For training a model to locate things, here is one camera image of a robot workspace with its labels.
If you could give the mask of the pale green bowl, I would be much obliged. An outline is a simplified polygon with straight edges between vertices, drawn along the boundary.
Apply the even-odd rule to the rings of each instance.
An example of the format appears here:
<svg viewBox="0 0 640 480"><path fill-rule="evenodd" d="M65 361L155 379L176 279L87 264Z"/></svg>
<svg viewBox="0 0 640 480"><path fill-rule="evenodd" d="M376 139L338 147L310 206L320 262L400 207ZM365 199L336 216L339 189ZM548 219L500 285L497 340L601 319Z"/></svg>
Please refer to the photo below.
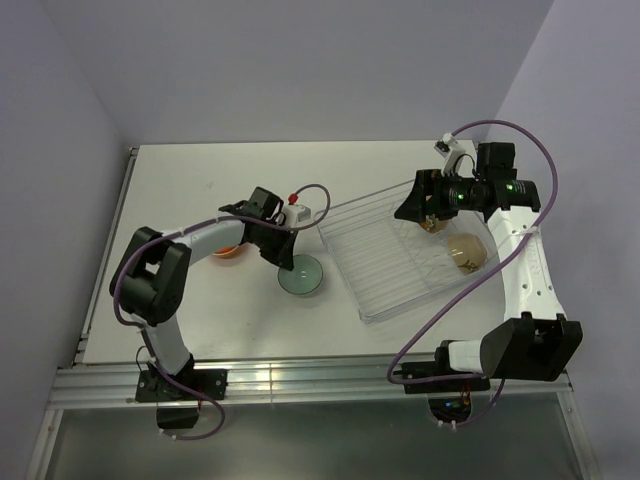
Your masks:
<svg viewBox="0 0 640 480"><path fill-rule="evenodd" d="M287 270L280 268L278 271L278 283L280 287L292 295L309 295L317 290L324 278L324 270L321 263L309 254L293 256L293 268Z"/></svg>

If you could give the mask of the cream bowl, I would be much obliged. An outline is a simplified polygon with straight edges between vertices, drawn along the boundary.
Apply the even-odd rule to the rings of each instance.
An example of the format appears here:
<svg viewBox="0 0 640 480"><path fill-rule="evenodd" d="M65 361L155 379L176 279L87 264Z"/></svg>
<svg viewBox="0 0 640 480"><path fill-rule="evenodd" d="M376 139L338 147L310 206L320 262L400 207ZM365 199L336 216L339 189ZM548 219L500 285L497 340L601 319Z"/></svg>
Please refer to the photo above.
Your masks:
<svg viewBox="0 0 640 480"><path fill-rule="evenodd" d="M455 233L447 237L446 243L451 258L463 275L470 275L485 265L487 250L477 235Z"/></svg>
<svg viewBox="0 0 640 480"><path fill-rule="evenodd" d="M428 216L423 222L420 223L420 227L430 234L437 234L443 231L449 224L448 220L440 220L434 216Z"/></svg>

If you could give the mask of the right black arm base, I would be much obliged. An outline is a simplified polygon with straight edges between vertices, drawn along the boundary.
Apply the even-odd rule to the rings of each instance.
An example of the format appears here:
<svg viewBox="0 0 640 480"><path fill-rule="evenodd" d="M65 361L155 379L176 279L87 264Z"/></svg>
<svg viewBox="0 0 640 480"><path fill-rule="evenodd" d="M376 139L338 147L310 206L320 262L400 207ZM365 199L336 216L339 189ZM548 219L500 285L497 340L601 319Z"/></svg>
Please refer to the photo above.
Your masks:
<svg viewBox="0 0 640 480"><path fill-rule="evenodd" d="M448 397L430 399L428 404L438 422L453 427L471 418L471 394L488 391L491 384L487 378L455 372L449 362L450 344L451 341L443 341L436 348L433 360L402 362L391 378L403 381L407 395L448 394Z"/></svg>

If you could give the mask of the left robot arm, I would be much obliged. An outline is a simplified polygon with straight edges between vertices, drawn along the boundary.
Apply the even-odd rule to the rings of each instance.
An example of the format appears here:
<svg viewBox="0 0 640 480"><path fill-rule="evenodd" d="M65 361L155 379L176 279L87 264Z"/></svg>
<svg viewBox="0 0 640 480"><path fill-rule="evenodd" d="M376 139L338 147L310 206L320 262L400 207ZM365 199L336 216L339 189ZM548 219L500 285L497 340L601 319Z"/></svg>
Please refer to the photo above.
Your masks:
<svg viewBox="0 0 640 480"><path fill-rule="evenodd" d="M189 268L224 249L244 244L285 271L294 269L296 216L287 211L298 200L286 200L257 187L251 197L219 209L213 218L184 230L135 231L109 287L118 321L141 330L150 355L163 370L159 388L183 399L195 386L193 356L184 344L177 320Z"/></svg>

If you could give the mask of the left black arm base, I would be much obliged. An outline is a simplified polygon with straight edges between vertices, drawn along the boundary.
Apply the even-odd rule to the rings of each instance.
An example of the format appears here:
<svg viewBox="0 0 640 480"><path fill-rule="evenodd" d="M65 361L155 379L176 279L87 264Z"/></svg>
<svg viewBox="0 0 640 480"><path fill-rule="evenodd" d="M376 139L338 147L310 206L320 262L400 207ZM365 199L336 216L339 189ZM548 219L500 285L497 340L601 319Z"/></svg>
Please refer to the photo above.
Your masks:
<svg viewBox="0 0 640 480"><path fill-rule="evenodd" d="M209 399L223 400L228 371L196 369L169 381L155 368L143 370L138 377L134 400L156 405L156 423L163 430L192 429L200 417L202 404Z"/></svg>

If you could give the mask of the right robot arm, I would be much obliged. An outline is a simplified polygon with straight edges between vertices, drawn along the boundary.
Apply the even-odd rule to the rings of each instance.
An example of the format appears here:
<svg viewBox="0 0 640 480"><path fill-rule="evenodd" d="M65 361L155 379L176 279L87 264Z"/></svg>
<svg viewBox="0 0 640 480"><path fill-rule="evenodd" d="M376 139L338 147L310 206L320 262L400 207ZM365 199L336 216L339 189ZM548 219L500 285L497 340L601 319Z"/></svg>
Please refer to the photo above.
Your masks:
<svg viewBox="0 0 640 480"><path fill-rule="evenodd" d="M521 180L512 143L482 143L472 174L459 174L467 151L450 134L435 144L442 169L419 170L409 196L396 210L399 220L450 220L479 213L497 247L498 265L464 289L494 275L504 287L504 320L478 340L448 340L423 377L403 372L403 385L436 383L452 390L466 380L556 380L583 339L582 326L567 318L549 273L540 224L547 213L534 182Z"/></svg>

